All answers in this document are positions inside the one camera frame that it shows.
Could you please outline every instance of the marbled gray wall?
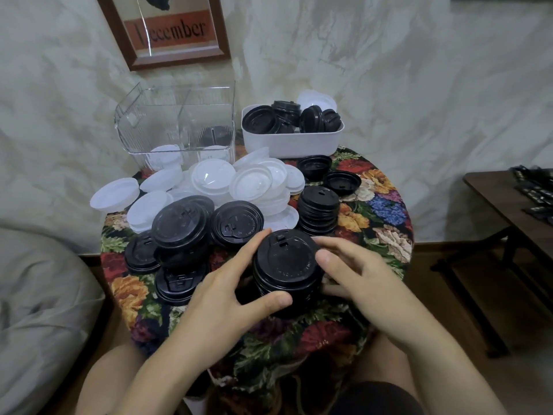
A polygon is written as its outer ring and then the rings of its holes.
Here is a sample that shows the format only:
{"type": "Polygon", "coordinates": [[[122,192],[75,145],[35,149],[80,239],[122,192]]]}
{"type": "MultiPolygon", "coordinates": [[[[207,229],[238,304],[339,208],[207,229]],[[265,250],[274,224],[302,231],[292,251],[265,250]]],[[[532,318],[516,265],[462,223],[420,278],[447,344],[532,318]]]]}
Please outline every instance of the marbled gray wall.
{"type": "Polygon", "coordinates": [[[553,165],[553,7],[222,0],[232,63],[130,73],[96,0],[2,0],[0,223],[96,252],[96,189],[134,164],[113,109],[141,78],[237,81],[240,106],[335,97],[344,144],[399,188],[418,242],[498,227],[468,171],[553,165]]]}

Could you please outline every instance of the person's right hand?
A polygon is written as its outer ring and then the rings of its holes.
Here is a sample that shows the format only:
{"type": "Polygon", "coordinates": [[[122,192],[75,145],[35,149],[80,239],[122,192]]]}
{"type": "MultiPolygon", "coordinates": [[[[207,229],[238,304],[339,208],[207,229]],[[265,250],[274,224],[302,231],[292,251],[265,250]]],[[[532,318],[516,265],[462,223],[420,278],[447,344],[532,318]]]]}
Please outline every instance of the person's right hand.
{"type": "Polygon", "coordinates": [[[444,330],[376,252],[336,237],[314,237],[315,258],[339,285],[322,292],[353,300],[363,316],[401,348],[411,348],[444,330]]]}

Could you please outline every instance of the blue flower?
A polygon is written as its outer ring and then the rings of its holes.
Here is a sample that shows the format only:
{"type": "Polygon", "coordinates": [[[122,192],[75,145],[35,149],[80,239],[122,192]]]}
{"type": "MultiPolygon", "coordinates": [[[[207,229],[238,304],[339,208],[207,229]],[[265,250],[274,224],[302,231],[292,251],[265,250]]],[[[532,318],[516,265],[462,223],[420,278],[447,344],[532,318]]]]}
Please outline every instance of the blue flower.
{"type": "Polygon", "coordinates": [[[405,209],[399,202],[389,201],[381,196],[375,195],[369,201],[374,213],[392,226],[403,224],[407,220],[405,209]]]}

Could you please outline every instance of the round table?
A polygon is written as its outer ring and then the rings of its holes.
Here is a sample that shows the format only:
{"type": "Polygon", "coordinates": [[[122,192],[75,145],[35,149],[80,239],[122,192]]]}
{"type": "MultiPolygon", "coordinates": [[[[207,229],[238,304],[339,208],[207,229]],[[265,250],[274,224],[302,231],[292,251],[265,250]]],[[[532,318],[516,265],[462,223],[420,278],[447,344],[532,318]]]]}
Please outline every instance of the round table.
{"type": "MultiPolygon", "coordinates": [[[[237,159],[244,154],[244,147],[238,145],[237,159]]],[[[378,252],[403,278],[413,235],[402,198],[380,170],[354,151],[339,146],[331,158],[333,170],[353,172],[362,180],[355,194],[340,198],[335,235],[378,252]]],[[[284,161],[296,165],[295,160],[284,161]]],[[[135,175],[139,181],[144,177],[141,172],[135,175]]],[[[291,197],[290,205],[296,207],[298,197],[291,197]]],[[[155,273],[129,274],[123,251],[135,234],[126,215],[125,210],[106,216],[102,268],[133,341],[151,355],[173,331],[186,306],[172,307],[156,300],[155,273]]],[[[211,270],[231,257],[216,248],[210,257],[211,270]]],[[[269,317],[254,326],[210,369],[211,377],[230,412],[262,414],[278,413],[282,389],[278,379],[294,372],[288,377],[292,386],[288,383],[287,387],[301,388],[296,391],[301,397],[297,404],[304,411],[306,407],[321,410],[333,401],[347,368],[374,331],[353,305],[321,297],[309,313],[297,319],[269,317]]]]}

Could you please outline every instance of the brown wooden table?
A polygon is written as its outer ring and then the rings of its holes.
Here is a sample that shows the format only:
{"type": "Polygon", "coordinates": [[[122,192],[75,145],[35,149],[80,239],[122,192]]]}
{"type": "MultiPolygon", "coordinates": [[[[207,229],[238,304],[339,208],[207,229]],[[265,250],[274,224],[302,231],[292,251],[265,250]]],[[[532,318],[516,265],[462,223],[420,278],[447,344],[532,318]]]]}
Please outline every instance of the brown wooden table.
{"type": "Polygon", "coordinates": [[[549,311],[553,312],[553,292],[538,280],[530,279],[513,262],[516,249],[524,247],[531,251],[537,259],[553,265],[553,226],[539,221],[522,211],[523,208],[535,206],[535,203],[515,190],[516,180],[511,172],[487,171],[467,173],[463,181],[505,220],[508,227],[484,240],[467,246],[447,259],[440,259],[437,264],[432,266],[432,270],[441,272],[446,277],[450,286],[480,324],[484,338],[490,347],[488,356],[499,357],[508,355],[509,350],[505,342],[503,342],[481,308],[471,297],[451,268],[451,265],[473,252],[492,246],[499,240],[507,237],[501,259],[502,263],[515,272],[529,290],[540,299],[549,311]]]}

